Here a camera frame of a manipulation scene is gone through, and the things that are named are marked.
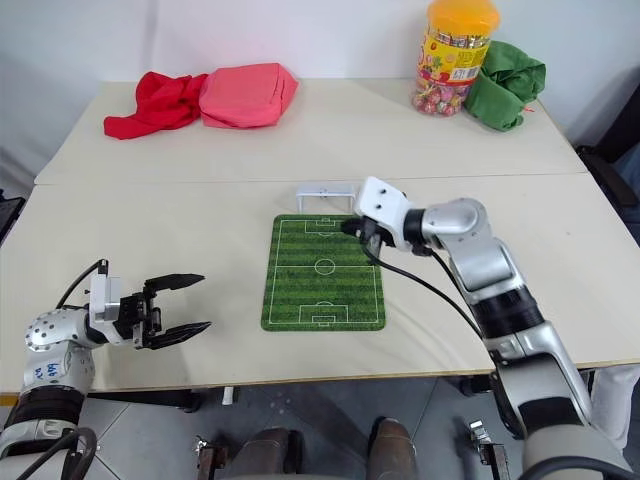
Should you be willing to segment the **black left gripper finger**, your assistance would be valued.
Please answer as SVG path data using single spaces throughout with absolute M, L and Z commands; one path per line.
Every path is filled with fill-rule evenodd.
M 147 296 L 155 296 L 159 291 L 187 288 L 204 279 L 203 275 L 193 273 L 163 275 L 146 280 L 144 293 Z
M 167 329 L 164 333 L 149 338 L 149 349 L 159 350 L 179 343 L 204 332 L 211 326 L 210 322 L 197 322 Z

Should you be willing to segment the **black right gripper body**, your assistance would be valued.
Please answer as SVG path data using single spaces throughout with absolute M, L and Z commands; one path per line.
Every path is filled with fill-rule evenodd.
M 359 240 L 368 251 L 380 251 L 383 247 L 396 247 L 392 234 L 375 220 L 366 216 L 361 218 Z

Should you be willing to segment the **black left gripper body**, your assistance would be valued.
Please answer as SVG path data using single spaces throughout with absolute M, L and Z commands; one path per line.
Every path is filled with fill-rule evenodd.
M 125 340 L 131 340 L 135 348 L 151 348 L 156 335 L 162 330 L 161 310 L 154 305 L 156 289 L 148 280 L 140 292 L 120 299 L 116 332 Z

